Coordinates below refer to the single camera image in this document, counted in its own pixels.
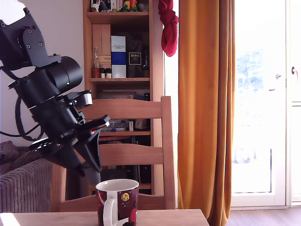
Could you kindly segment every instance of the toy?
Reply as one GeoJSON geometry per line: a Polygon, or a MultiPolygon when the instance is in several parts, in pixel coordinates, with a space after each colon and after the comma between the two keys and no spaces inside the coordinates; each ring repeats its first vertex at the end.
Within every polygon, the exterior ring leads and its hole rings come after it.
{"type": "Polygon", "coordinates": [[[122,12],[129,12],[129,11],[139,12],[139,6],[138,6],[137,0],[125,1],[124,5],[120,11],[122,11],[122,12]]]}
{"type": "Polygon", "coordinates": [[[131,2],[130,1],[125,1],[122,9],[120,11],[122,12],[129,12],[131,8],[131,2]]]}

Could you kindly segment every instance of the door handle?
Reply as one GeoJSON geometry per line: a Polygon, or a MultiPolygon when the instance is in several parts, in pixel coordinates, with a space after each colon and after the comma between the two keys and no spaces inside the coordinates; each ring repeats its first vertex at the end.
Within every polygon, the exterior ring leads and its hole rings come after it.
{"type": "Polygon", "coordinates": [[[295,72],[296,72],[296,74],[297,74],[297,82],[299,81],[299,78],[298,78],[298,72],[297,72],[297,70],[295,69],[295,67],[292,67],[292,74],[295,74],[295,72]]]}

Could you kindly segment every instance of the shelf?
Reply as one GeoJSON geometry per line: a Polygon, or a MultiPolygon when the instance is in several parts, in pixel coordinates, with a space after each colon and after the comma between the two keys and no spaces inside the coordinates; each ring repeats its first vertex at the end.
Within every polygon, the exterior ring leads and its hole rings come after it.
{"type": "Polygon", "coordinates": [[[150,78],[89,79],[100,89],[150,89],[150,78]]]}
{"type": "Polygon", "coordinates": [[[146,136],[150,135],[150,131],[122,131],[122,132],[101,132],[101,137],[109,136],[146,136]]]}
{"type": "Polygon", "coordinates": [[[141,184],[139,183],[139,189],[151,189],[151,184],[141,184]]]}
{"type": "Polygon", "coordinates": [[[87,13],[92,24],[149,27],[149,12],[101,12],[87,13]]]}

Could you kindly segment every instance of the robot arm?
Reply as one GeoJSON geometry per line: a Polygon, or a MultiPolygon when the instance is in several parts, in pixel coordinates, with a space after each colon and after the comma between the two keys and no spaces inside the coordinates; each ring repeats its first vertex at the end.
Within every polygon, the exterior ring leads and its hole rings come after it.
{"type": "Polygon", "coordinates": [[[70,57],[48,56],[43,36],[30,11],[16,0],[0,0],[0,68],[15,81],[9,85],[18,94],[16,125],[20,136],[35,141],[30,146],[58,165],[75,170],[82,176],[87,171],[101,171],[98,152],[100,128],[107,126],[109,116],[86,123],[78,109],[92,104],[91,91],[62,93],[78,86],[82,72],[70,57]],[[18,78],[12,71],[35,66],[34,72],[18,78]],[[25,133],[21,121],[21,100],[29,108],[33,119],[47,135],[37,140],[25,133]],[[74,149],[86,160],[81,164],[74,149]]]}

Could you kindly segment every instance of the mug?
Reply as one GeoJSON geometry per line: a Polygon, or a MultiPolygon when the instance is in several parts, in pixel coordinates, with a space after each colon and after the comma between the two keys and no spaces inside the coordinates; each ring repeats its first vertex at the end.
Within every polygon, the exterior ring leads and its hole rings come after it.
{"type": "Polygon", "coordinates": [[[136,226],[139,183],[129,179],[96,185],[99,226],[136,226]]]}

